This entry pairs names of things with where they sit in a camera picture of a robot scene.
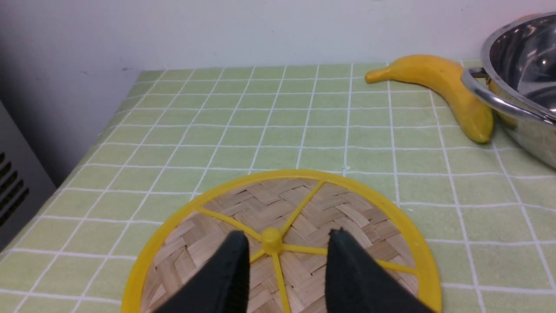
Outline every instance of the woven bamboo tray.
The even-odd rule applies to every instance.
[[[401,211],[393,216],[385,212],[383,197],[372,202],[342,183],[345,178],[338,183],[322,175],[261,175],[224,188],[190,209],[151,257],[140,312],[154,312],[203,266],[229,232],[238,229],[250,244],[249,313],[325,312],[326,248],[330,230],[339,228],[349,231],[400,285],[423,298],[425,277],[408,244],[414,246],[414,238],[405,238],[402,227],[396,226],[399,221],[393,220]],[[430,254],[424,240],[419,244]],[[430,283],[425,284],[430,292]]]

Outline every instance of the green tile tablecloth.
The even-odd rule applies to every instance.
[[[498,130],[477,145],[380,64],[150,71],[0,255],[0,312],[118,312],[153,232],[192,197],[280,168],[377,189],[419,227],[445,312],[555,312],[556,175]]]

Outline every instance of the banana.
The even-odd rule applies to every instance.
[[[432,55],[410,55],[382,69],[369,71],[367,83],[396,80],[426,86],[448,102],[465,135],[477,143],[490,140],[494,128],[492,109],[469,92],[460,81],[464,68]]]

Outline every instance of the metal bowl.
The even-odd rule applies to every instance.
[[[515,141],[556,168],[556,12],[500,28],[483,44],[481,61],[462,83],[496,110]]]

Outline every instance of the yellow plastic rim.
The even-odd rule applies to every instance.
[[[398,208],[394,203],[389,201],[383,195],[361,183],[335,174],[318,172],[315,170],[300,169],[262,172],[232,180],[228,183],[222,184],[203,193],[202,195],[193,199],[191,202],[187,203],[176,213],[174,213],[156,231],[149,242],[147,242],[147,245],[145,245],[143,251],[141,251],[137,258],[137,261],[133,265],[130,276],[127,280],[126,288],[123,293],[122,312],[141,313],[141,297],[143,293],[143,287],[152,260],[160,249],[160,246],[164,243],[166,237],[168,237],[168,235],[174,230],[174,228],[176,228],[181,223],[181,221],[183,221],[183,219],[185,219],[189,214],[191,214],[193,211],[198,211],[200,213],[221,219],[234,225],[238,229],[243,230],[246,234],[257,239],[258,241],[261,241],[261,235],[254,230],[249,229],[249,227],[246,227],[233,218],[223,216],[210,210],[206,210],[202,208],[202,206],[214,198],[217,198],[233,189],[237,189],[248,184],[257,183],[262,180],[295,178],[317,180],[319,183],[299,204],[290,218],[286,221],[286,224],[280,229],[281,234],[284,234],[287,231],[289,226],[293,223],[293,221],[302,211],[307,202],[312,198],[312,196],[315,195],[315,193],[323,184],[330,183],[355,192],[380,208],[397,226],[398,230],[405,238],[411,250],[411,254],[415,261],[415,268],[408,268],[386,261],[376,261],[385,268],[408,272],[415,275],[419,280],[419,300],[427,304],[432,310],[441,312],[442,298],[440,289],[440,278],[438,275],[438,270],[436,269],[436,263],[434,262],[433,255],[431,254],[429,246],[426,244],[425,239],[423,238],[419,230],[415,227],[415,225],[413,225],[409,217],[407,217],[400,208]],[[326,249],[322,248],[301,247],[289,244],[283,244],[283,246],[285,250],[289,251],[315,253],[320,255],[326,254]],[[263,250],[255,252],[251,255],[250,262],[256,261],[258,258],[265,254],[267,253]],[[277,253],[269,254],[274,261],[274,268],[276,270],[276,278],[278,279],[279,286],[283,287],[284,279],[281,274],[278,255]],[[285,297],[285,289],[282,290],[282,288],[280,288],[280,294],[283,307],[285,308],[284,311],[288,313],[290,310],[287,297]]]

